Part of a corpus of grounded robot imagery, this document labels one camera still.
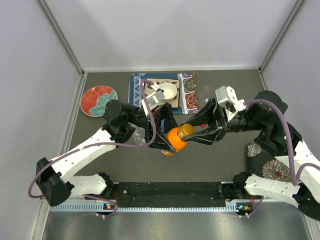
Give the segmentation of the orange juice bottle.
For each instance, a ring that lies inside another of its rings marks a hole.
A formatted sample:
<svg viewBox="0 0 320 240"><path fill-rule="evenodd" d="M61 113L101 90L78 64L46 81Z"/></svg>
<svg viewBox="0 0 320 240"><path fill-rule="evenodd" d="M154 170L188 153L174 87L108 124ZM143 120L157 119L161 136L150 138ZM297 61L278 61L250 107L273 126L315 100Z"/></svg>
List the orange juice bottle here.
<svg viewBox="0 0 320 240"><path fill-rule="evenodd" d="M166 138L169 141L169 143L173 146L174 153L168 150L161 150L161 152L166 156L173 156L176 152L179 152L187 145L187 142L183 141L184 137L185 135L182 127L175 127L171 129L166 134Z"/></svg>

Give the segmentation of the blue label water bottle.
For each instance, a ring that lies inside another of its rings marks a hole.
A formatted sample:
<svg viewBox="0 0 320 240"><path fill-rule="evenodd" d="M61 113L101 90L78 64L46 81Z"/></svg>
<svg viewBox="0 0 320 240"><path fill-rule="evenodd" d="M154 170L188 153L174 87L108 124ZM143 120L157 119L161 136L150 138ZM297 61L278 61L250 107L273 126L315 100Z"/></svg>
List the blue label water bottle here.
<svg viewBox="0 0 320 240"><path fill-rule="evenodd" d="M162 134L166 134L165 132L165 120L163 119L161 122L160 122L160 127L159 127L160 131Z"/></svg>

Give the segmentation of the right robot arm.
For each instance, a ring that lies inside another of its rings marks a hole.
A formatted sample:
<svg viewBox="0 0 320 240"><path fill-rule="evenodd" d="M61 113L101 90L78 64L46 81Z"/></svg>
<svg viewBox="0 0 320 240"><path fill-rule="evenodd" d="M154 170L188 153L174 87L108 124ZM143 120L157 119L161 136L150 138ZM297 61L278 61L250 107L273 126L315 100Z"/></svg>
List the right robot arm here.
<svg viewBox="0 0 320 240"><path fill-rule="evenodd" d="M302 135L289 124L284 114L287 104L274 92L264 90L255 99L238 99L231 87L216 90L215 98L188 123L207 128L186 137L186 141L212 145L227 133L258 131L254 142L289 169L290 181L284 182L241 172L232 183L221 183L223 199L249 196L271 198L290 204L304 215L320 218L320 162L311 153Z"/></svg>

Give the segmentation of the clear bottle white cap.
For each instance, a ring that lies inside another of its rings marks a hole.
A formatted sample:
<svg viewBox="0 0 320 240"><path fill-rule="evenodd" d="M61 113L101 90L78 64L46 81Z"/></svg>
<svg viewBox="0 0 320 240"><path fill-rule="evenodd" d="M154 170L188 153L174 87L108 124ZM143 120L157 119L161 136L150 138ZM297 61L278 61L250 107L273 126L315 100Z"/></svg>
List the clear bottle white cap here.
<svg viewBox="0 0 320 240"><path fill-rule="evenodd" d="M131 148L143 148L149 146L149 140L146 138L146 131L144 128L136 126L134 124L130 125L133 128L133 134L129 139L128 145Z"/></svg>

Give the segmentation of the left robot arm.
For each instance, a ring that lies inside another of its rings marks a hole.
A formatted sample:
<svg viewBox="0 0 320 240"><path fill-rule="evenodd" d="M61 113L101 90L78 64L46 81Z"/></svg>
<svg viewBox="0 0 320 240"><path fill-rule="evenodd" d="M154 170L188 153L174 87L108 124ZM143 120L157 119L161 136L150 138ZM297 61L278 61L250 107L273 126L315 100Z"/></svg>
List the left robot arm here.
<svg viewBox="0 0 320 240"><path fill-rule="evenodd" d="M154 104L150 109L137 107L119 100L111 100L103 115L106 123L91 137L72 150L51 160L45 157L36 164L35 183L51 207L58 206L70 197L100 195L109 198L114 191L113 182L105 173L77 176L77 172L101 155L127 143L134 132L144 131L144 143L134 147L150 147L174 154L176 149L165 136L178 126L171 104Z"/></svg>

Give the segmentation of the orange bottle cap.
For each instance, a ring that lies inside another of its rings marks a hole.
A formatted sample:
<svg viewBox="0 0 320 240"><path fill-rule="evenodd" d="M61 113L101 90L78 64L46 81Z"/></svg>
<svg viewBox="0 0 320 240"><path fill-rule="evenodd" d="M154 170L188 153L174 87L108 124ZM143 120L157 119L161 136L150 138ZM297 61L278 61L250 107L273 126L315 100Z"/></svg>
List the orange bottle cap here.
<svg viewBox="0 0 320 240"><path fill-rule="evenodd" d="M189 123L182 124L177 130L177 134L180 139L183 139L187 136L190 136L190 135L194 134L195 132L196 131L195 131L194 127Z"/></svg>

